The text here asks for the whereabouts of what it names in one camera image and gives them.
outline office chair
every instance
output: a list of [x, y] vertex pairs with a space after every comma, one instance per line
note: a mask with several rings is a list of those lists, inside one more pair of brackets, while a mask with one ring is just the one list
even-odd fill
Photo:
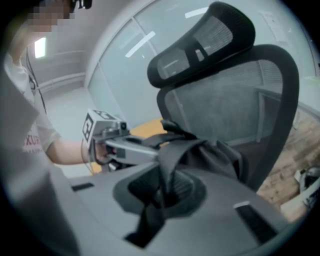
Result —
[[241, 182], [257, 191], [287, 140], [298, 105], [299, 74], [281, 47], [253, 46], [255, 28], [236, 8], [215, 2], [180, 40], [149, 64], [164, 119], [237, 149], [249, 165]]

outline black fabric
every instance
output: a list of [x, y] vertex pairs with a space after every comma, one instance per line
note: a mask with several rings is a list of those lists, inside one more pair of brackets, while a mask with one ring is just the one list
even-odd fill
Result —
[[176, 140], [159, 150], [160, 184], [165, 196], [168, 196], [173, 190], [174, 171], [181, 158], [187, 151], [204, 142], [203, 139]]
[[[295, 61], [288, 52], [276, 45], [265, 44], [254, 46], [249, 51], [245, 51], [242, 54], [228, 58], [215, 66], [189, 77], [183, 82], [177, 82], [162, 88], [157, 96], [157, 103], [162, 117], [164, 119], [174, 120], [165, 101], [166, 95], [170, 91], [190, 83], [195, 83], [201, 79], [212, 76], [213, 74], [218, 74], [219, 72], [232, 67], [259, 60], [269, 61], [278, 68], [282, 79], [282, 90], [280, 90], [278, 96], [277, 112], [272, 125], [273, 129], [270, 131], [270, 135], [267, 139], [261, 141], [260, 145], [262, 147], [260, 147], [260, 150], [251, 150], [251, 154], [248, 154], [247, 145], [244, 145], [243, 147], [234, 147], [247, 159], [244, 164], [249, 165], [249, 173], [241, 174], [241, 180], [253, 190], [259, 189], [260, 185], [268, 176], [273, 165], [278, 159], [291, 130], [297, 110], [299, 97], [299, 73]], [[201, 98], [193, 99], [195, 103], [196, 101], [202, 100]], [[198, 115], [197, 119], [193, 120], [193, 123], [198, 122], [204, 125], [209, 124], [208, 121], [206, 122], [207, 114], [208, 113], [204, 112], [202, 115]]]
[[[118, 192], [114, 194], [124, 209], [139, 215], [137, 228], [125, 239], [141, 248], [156, 236], [167, 219], [190, 216], [199, 208], [207, 195], [206, 188], [200, 179], [177, 170], [174, 173], [171, 193], [169, 197], [164, 196], [163, 191], [159, 189], [158, 170], [159, 168], [154, 168], [143, 172], [138, 177], [129, 177], [120, 181], [116, 185]], [[135, 197], [130, 200], [124, 199], [131, 195]]]
[[[156, 88], [180, 83], [220, 61], [250, 49], [255, 27], [238, 9], [223, 2], [212, 3], [208, 11], [172, 46], [151, 60], [147, 69]], [[179, 69], [168, 73], [173, 62]]]

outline white t-shirt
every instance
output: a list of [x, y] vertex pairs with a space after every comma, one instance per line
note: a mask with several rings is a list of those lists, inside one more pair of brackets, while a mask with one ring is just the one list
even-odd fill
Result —
[[7, 54], [4, 59], [4, 70], [12, 81], [12, 84], [19, 89], [24, 98], [39, 112], [38, 117], [24, 140], [24, 144], [21, 145], [22, 150], [30, 154], [36, 154], [40, 158], [45, 158], [42, 160], [46, 161], [48, 157], [45, 152], [50, 144], [59, 138], [60, 135], [53, 128], [46, 115], [39, 90], [32, 92], [27, 69], [22, 65], [15, 65], [12, 57]]

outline handheld device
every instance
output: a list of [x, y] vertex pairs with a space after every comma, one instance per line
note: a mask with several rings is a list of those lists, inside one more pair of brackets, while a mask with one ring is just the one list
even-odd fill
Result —
[[[89, 109], [82, 134], [90, 158], [101, 166], [108, 165], [109, 171], [149, 163], [158, 155], [156, 149], [143, 145], [144, 138], [130, 135], [125, 121], [105, 111]], [[96, 157], [96, 143], [103, 144], [108, 153], [103, 162]]]

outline wall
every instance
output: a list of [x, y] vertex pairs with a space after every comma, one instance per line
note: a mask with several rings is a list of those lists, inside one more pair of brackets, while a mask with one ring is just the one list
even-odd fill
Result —
[[[85, 86], [89, 85], [92, 78], [89, 91], [93, 99], [97, 103], [100, 102], [99, 108], [121, 116], [132, 128], [159, 115], [156, 104], [157, 90], [150, 87], [146, 78], [148, 62], [180, 38], [202, 16], [197, 15], [186, 19], [185, 13], [205, 8], [213, 0], [151, 2], [153, 1], [133, 1], [106, 28], [90, 58], [85, 78]], [[316, 82], [315, 85], [312, 80], [310, 85], [310, 79], [308, 79], [316, 76], [314, 58], [303, 28], [291, 11], [278, 0], [223, 0], [221, 2], [235, 6], [252, 20], [256, 30], [255, 45], [275, 44], [292, 55], [301, 78], [299, 100], [320, 110], [320, 104], [314, 97], [312, 102], [308, 100], [311, 96], [318, 96], [320, 93], [320, 83]], [[272, 12], [275, 15], [287, 42], [276, 41], [260, 11]], [[119, 47], [124, 45], [125, 39], [128, 41], [130, 41], [129, 38], [132, 39], [130, 46], [132, 47], [152, 32], [155, 36], [150, 38], [143, 48], [132, 57], [124, 58], [127, 52], [126, 46], [123, 46], [122, 51]]]
[[89, 29], [89, 31], [84, 31], [88, 35], [88, 38], [85, 42], [86, 48], [83, 63], [85, 68], [91, 67], [91, 74], [103, 53], [103, 51], [100, 51], [103, 48], [105, 49], [107, 45], [106, 43], [102, 43], [107, 39], [106, 35], [110, 34], [106, 30], [113, 27], [114, 21], [116, 21], [118, 17], [123, 16], [123, 11], [128, 9], [127, 5], [131, 5], [134, 1], [135, 0], [93, 0], [90, 9], [86, 9], [82, 13], [81, 10], [79, 10], [75, 13], [76, 19], [79, 19], [78, 13], [81, 13], [82, 17], [79, 19], [81, 26]]
[[[68, 140], [82, 140], [82, 127], [88, 109], [95, 105], [80, 82], [68, 84], [43, 94], [47, 116], [60, 135]], [[89, 176], [90, 172], [84, 164], [59, 165], [68, 178]]]

